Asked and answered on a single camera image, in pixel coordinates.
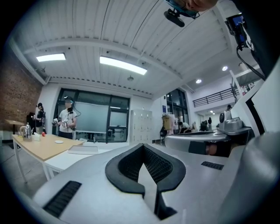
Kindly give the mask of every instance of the railing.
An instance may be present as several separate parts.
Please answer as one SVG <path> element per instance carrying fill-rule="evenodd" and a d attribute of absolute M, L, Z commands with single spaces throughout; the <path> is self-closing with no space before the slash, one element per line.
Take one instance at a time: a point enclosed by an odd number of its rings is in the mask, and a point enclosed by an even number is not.
<path fill-rule="evenodd" d="M 236 95 L 239 94 L 238 89 L 235 89 L 235 93 Z M 233 97 L 233 93 L 232 93 L 232 89 L 226 89 L 224 91 L 218 92 L 218 93 L 214 93 L 212 95 L 206 96 L 206 97 L 202 97 L 200 99 L 194 100 L 193 104 L 194 107 L 198 107 L 198 106 L 202 106 L 205 104 L 209 104 L 209 103 L 214 103 L 220 100 L 224 100 L 227 98 Z"/>

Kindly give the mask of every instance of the white cabinet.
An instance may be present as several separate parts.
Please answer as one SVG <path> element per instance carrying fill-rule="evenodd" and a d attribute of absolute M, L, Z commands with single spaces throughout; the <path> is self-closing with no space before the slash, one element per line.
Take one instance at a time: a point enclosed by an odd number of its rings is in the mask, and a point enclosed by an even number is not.
<path fill-rule="evenodd" d="M 152 111 L 131 111 L 129 142 L 152 143 L 152 118 Z"/>

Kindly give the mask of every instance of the ceiling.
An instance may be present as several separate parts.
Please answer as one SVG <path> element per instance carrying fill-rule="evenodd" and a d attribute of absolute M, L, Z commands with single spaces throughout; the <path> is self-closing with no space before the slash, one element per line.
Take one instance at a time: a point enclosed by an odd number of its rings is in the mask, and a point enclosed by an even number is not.
<path fill-rule="evenodd" d="M 204 85 L 223 76 L 225 64 L 237 71 L 234 39 L 224 25 L 225 17 L 238 13 L 231 1 L 220 1 L 195 20 L 182 17 L 184 28 L 164 17 L 168 8 L 163 0 L 41 0 L 12 33 L 12 49 L 44 84 L 83 84 L 148 98 L 182 84 L 196 89 L 197 78 Z M 53 53 L 65 53 L 66 60 L 36 59 Z M 100 56 L 147 73 L 101 65 Z M 127 80 L 130 75 L 133 81 Z"/>

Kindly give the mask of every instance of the fluorescent light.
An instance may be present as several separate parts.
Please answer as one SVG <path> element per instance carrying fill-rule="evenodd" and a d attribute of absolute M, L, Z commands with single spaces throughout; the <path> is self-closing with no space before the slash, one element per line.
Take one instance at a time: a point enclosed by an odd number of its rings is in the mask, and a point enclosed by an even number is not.
<path fill-rule="evenodd" d="M 119 60 L 112 59 L 112 58 L 106 58 L 106 57 L 102 57 L 102 56 L 100 57 L 100 64 L 112 65 L 115 67 L 127 69 L 129 71 L 136 72 L 141 75 L 144 75 L 147 72 L 147 70 L 144 68 L 140 68 L 138 66 L 135 66 L 135 65 L 123 62 L 123 61 L 119 61 Z"/>
<path fill-rule="evenodd" d="M 50 54 L 50 55 L 44 55 L 40 57 L 36 57 L 39 62 L 42 61 L 57 61 L 57 60 L 66 60 L 64 54 Z"/>

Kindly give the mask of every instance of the brick wall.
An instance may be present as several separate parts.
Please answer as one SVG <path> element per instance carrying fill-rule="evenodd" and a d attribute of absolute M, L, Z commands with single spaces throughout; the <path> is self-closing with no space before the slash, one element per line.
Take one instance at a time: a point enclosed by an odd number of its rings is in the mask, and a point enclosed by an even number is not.
<path fill-rule="evenodd" d="M 26 115 L 35 112 L 41 89 L 42 84 L 7 47 L 0 61 L 0 130 L 12 131 L 5 119 L 26 123 Z"/>

